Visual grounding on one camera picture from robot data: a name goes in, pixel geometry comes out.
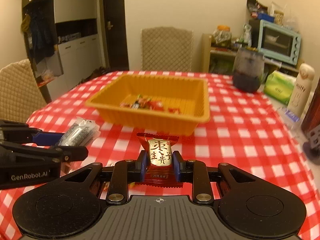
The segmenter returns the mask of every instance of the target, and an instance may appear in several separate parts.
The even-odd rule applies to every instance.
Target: crosshair marking
[[[155,201],[157,201],[159,204],[161,204],[165,200],[163,198],[157,198]]]

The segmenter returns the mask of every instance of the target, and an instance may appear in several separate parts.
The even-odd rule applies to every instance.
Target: gold label
[[[169,141],[162,139],[149,140],[149,157],[153,165],[168,166],[172,164],[172,152]]]

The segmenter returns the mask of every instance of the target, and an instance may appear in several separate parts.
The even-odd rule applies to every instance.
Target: candy packet
[[[173,171],[171,146],[179,139],[177,136],[137,133],[137,137],[148,152],[148,166],[143,182],[139,184],[156,187],[182,187],[176,181]]]
[[[87,146],[100,135],[99,128],[94,121],[77,117],[75,123],[58,141],[57,146]]]

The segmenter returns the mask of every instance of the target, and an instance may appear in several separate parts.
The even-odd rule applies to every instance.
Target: red and white checkered tablecloth
[[[227,162],[299,196],[307,208],[307,218],[300,230],[303,240],[320,239],[319,194],[313,175],[297,141],[288,133],[271,102],[262,93],[243,93],[232,86],[230,76],[181,72],[113,72],[79,85],[59,99],[35,111],[28,123],[44,131],[65,132],[77,116],[95,120],[101,135],[88,147],[89,156],[73,164],[73,170],[92,162],[104,166],[123,159],[136,159],[142,149],[137,132],[156,133],[104,122],[99,113],[85,106],[85,101],[122,74],[176,75],[207,78],[211,119],[200,124],[189,137],[180,137],[172,150],[182,157],[197,159],[207,166]],[[18,239],[20,232],[12,218],[14,201],[34,187],[0,192],[0,234],[5,239]],[[213,188],[215,198],[219,198]],[[135,185],[129,194],[187,195],[191,184],[182,189]]]

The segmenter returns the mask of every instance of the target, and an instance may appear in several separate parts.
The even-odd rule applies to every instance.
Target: green tissue box
[[[263,92],[288,105],[296,78],[273,71],[266,81]]]

